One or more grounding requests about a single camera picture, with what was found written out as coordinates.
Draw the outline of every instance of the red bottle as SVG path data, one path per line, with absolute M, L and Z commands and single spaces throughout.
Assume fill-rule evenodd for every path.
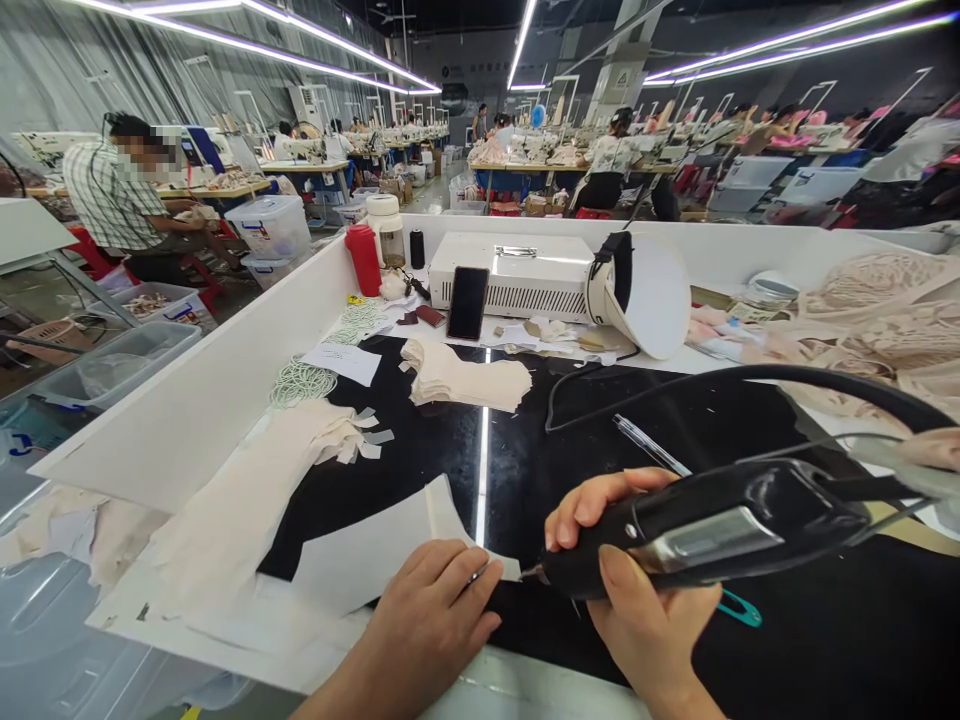
M 380 263 L 377 260 L 377 235 L 369 225 L 351 225 L 344 240 L 353 256 L 360 292 L 366 297 L 380 294 Z

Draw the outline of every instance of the blue clip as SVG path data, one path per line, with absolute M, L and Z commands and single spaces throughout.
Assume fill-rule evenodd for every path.
M 757 610 L 753 603 L 747 602 L 742 597 L 734 595 L 732 592 L 726 589 L 723 591 L 723 595 L 724 596 L 720 598 L 720 605 L 717 606 L 718 610 L 725 612 L 734 620 L 739 620 L 748 627 L 758 628 L 763 624 L 763 617 L 761 617 L 760 611 Z M 733 598 L 736 602 L 740 603 L 742 610 L 737 611 L 724 605 L 723 601 L 728 597 Z

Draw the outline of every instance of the hand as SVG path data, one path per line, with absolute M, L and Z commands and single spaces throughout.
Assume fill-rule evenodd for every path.
M 677 476 L 660 468 L 601 475 L 571 490 L 547 518 L 548 550 L 576 547 L 607 505 L 658 490 Z M 691 655 L 720 601 L 720 586 L 657 593 L 640 566 L 610 545 L 600 548 L 609 600 L 587 603 L 593 624 L 617 667 L 656 718 L 722 718 L 693 672 Z
M 419 717 L 500 626 L 500 616 L 484 608 L 503 564 L 488 561 L 483 548 L 467 549 L 460 540 L 417 548 L 387 586 L 363 636 L 292 720 Z

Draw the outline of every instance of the black tabletop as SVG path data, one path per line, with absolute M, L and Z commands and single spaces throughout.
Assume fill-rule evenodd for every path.
M 383 355 L 373 384 L 341 378 L 335 405 L 373 407 L 379 429 L 396 439 L 379 461 L 328 462 L 295 491 L 260 571 L 292 579 L 304 542 L 358 522 L 419 491 L 440 473 L 471 536 L 484 546 L 535 563 L 543 521 L 589 477 L 654 464 L 601 417 L 569 430 L 543 431 L 547 397 L 571 361 L 522 354 L 533 388 L 516 414 L 456 403 L 415 407 L 412 375 L 402 373 L 403 340 L 375 337 L 362 347 Z M 503 359 L 499 351 L 455 347 L 464 360 Z M 616 366 L 565 384 L 556 422 L 676 377 Z M 622 414 L 693 472 L 815 439 L 822 431 L 775 386 L 698 383 Z M 796 455 L 834 477 L 858 467 L 841 452 Z M 858 548 L 777 575 L 726 587 L 763 616 L 750 628 L 722 613 L 708 624 L 694 655 L 698 675 L 731 718 L 917 717 L 948 707 L 960 668 L 960 564 L 897 540 L 876 537 Z M 492 643 L 624 683 L 586 612 L 535 584 L 501 583 L 491 608 L 503 617 Z

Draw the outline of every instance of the ceiling light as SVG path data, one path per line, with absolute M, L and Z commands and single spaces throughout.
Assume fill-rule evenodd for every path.
M 142 3 L 131 5 L 137 15 L 174 15 L 181 12 L 205 12 L 240 7 L 242 0 L 198 0 L 197 2 Z
M 879 5 L 871 10 L 865 10 L 864 12 L 856 13 L 855 15 L 848 15 L 824 25 L 816 25 L 804 30 L 798 30 L 795 33 L 781 35 L 780 37 L 764 40 L 763 42 L 759 42 L 754 45 L 747 45 L 739 50 L 733 50 L 731 52 L 724 53 L 723 55 L 716 55 L 704 60 L 698 60 L 695 63 L 690 63 L 689 65 L 681 65 L 680 67 L 673 68 L 672 70 L 664 70 L 663 72 L 654 73 L 653 75 L 649 76 L 649 79 L 658 80 L 659 78 L 664 78 L 670 75 L 675 76 L 681 73 L 689 72 L 690 70 L 696 70 L 697 68 L 706 67 L 708 65 L 717 65 L 719 63 L 727 62 L 728 60 L 735 60 L 737 58 L 746 57 L 747 55 L 754 55 L 758 52 L 762 52 L 763 50 L 769 50 L 770 48 L 788 45 L 797 40 L 803 40 L 804 38 L 826 35 L 834 30 L 839 30 L 840 28 L 848 27 L 850 25 L 866 22 L 867 20 L 872 20 L 882 15 L 887 15 L 888 13 L 905 10 L 906 8 L 928 1 L 929 0 L 900 0 L 900 2 L 890 3 L 888 5 Z
M 913 32 L 915 30 L 924 30 L 926 28 L 935 27 L 938 25 L 946 25 L 947 23 L 952 22 L 957 17 L 957 13 L 949 13 L 947 15 L 940 15 L 938 17 L 929 18 L 927 20 L 921 20 L 919 22 L 910 23 L 908 25 L 898 25 L 896 27 L 887 28 L 886 30 L 878 30 L 874 33 L 869 33 L 867 35 L 857 35 L 852 38 L 847 38 L 846 40 L 838 40 L 836 42 L 828 43 L 826 45 L 815 45 L 805 50 L 796 50 L 791 53 L 785 53 L 783 55 L 777 55 L 771 58 L 763 58 L 761 60 L 754 60 L 748 63 L 742 63 L 740 65 L 731 65 L 730 67 L 718 68 L 716 70 L 708 70 L 707 72 L 695 73 L 693 75 L 687 75 L 686 77 L 677 78 L 675 80 L 653 80 L 649 78 L 644 81 L 644 87 L 658 85 L 683 85 L 688 82 L 696 82 L 699 80 L 708 80 L 712 77 L 720 77 L 722 75 L 734 75 L 736 73 L 748 72 L 750 70 L 756 70 L 757 68 L 770 67 L 771 65 L 780 65 L 781 63 L 791 62 L 793 60 L 798 60 L 800 58 L 810 57 L 812 55 L 823 55 L 825 53 L 836 52 L 837 50 L 843 50 L 848 47 L 864 45 L 871 42 L 876 42 L 878 40 L 886 40 L 887 38 L 894 37 L 896 35 L 902 35 L 903 33 Z
M 355 82 L 363 83 L 365 85 L 373 85 L 375 87 L 383 88 L 384 90 L 392 90 L 394 92 L 407 94 L 407 90 L 404 88 L 397 87 L 395 85 L 390 85 L 388 83 L 382 83 L 378 80 L 373 80 L 370 78 L 365 78 L 360 75 L 355 75 L 354 73 L 348 72 L 347 70 L 341 70 L 340 68 L 330 67 L 328 65 L 322 65 L 320 63 L 308 60 L 306 58 L 298 57 L 296 55 L 291 55 L 289 53 L 282 52 L 280 50 L 274 50 L 273 48 L 268 48 L 264 45 L 258 45 L 257 43 L 249 42 L 248 40 L 243 40 L 242 38 L 233 37 L 230 35 L 221 35 L 219 33 L 211 32 L 210 30 L 203 30 L 192 25 L 185 25 L 174 20 L 167 20 L 165 18 L 156 17 L 154 15 L 141 15 L 134 12 L 131 12 L 125 7 L 116 5 L 114 3 L 101 2 L 101 0 L 64 0 L 65 2 L 71 2 L 76 5 L 83 5 L 84 7 L 94 8 L 96 10 L 102 10 L 103 12 L 110 13 L 111 15 L 120 15 L 130 20 L 135 20 L 137 22 L 147 23 L 149 25 L 155 25 L 157 27 L 162 27 L 166 30 L 173 30 L 175 32 L 185 33 L 187 35 L 192 35 L 194 37 L 202 38 L 203 40 L 209 40 L 210 42 L 217 43 L 219 45 L 228 45 L 230 47 L 237 48 L 238 50 L 245 50 L 247 52 L 255 53 L 257 55 L 262 55 L 264 57 L 269 57 L 274 60 L 279 60 L 280 62 L 285 62 L 289 65 L 298 65 L 308 70 L 313 70 L 315 72 L 324 74 L 324 75 L 335 75 L 337 77 L 342 77 L 347 80 L 353 80 Z
M 90 2 L 99 2 L 99 0 L 68 0 L 68 2 L 80 2 L 81 4 L 89 4 Z M 141 8 L 134 9 L 134 12 L 136 12 L 138 15 L 165 15 L 165 14 L 169 14 L 170 12 L 175 12 L 177 11 L 176 10 L 177 8 L 181 8 L 182 6 L 188 5 L 188 4 L 194 5 L 196 6 L 197 9 L 203 9 L 203 10 L 218 10 L 218 9 L 222 10 L 224 8 L 235 7 L 238 4 L 243 5 L 244 7 L 250 8 L 254 12 L 258 12 L 261 15 L 271 18 L 272 20 L 276 20 L 277 22 L 281 22 L 286 25 L 293 25 L 294 27 L 300 30 L 303 30 L 306 33 L 309 33 L 310 35 L 313 35 L 314 37 L 320 38 L 325 42 L 331 43 L 332 45 L 336 45 L 337 47 L 342 48 L 343 50 L 346 50 L 348 53 L 351 53 L 352 55 L 361 57 L 367 62 L 371 62 L 374 65 L 379 65 L 385 70 L 389 70 L 392 73 L 396 73 L 397 75 L 400 75 L 401 77 L 404 77 L 407 80 L 412 80 L 418 85 L 422 85 L 423 87 L 429 88 L 431 90 L 436 90 L 438 92 L 440 91 L 440 88 L 438 88 L 436 85 L 423 79 L 422 77 L 414 75 L 409 70 L 406 70 L 400 67 L 399 65 L 395 65 L 394 63 L 380 57 L 379 55 L 374 55 L 373 53 L 368 52 L 367 50 L 364 50 L 362 47 L 358 45 L 354 45 L 349 40 L 346 40 L 340 37 L 339 35 L 336 35 L 330 32 L 329 30 L 324 30 L 319 25 L 314 25 L 313 23 L 307 20 L 304 20 L 299 15 L 295 15 L 294 13 L 284 12 L 282 10 L 279 10 L 278 8 L 275 8 L 269 3 L 260 2 L 260 0 L 236 0 L 236 2 L 234 2 L 234 0 L 197 0 L 196 2 L 190 2 L 190 3 L 165 3 L 161 5 L 144 5 Z M 351 25 L 352 20 L 350 16 L 347 15 L 346 17 L 347 17 L 347 24 Z
M 510 66 L 510 76 L 507 78 L 507 89 L 513 84 L 513 75 L 517 72 L 517 65 L 520 64 L 520 53 L 523 52 L 523 43 L 527 39 L 527 32 L 530 30 L 530 23 L 533 22 L 533 11 L 537 8 L 537 0 L 527 0 L 527 6 L 523 11 L 523 21 L 520 23 L 520 37 L 517 39 L 517 52 L 513 56 L 513 64 Z

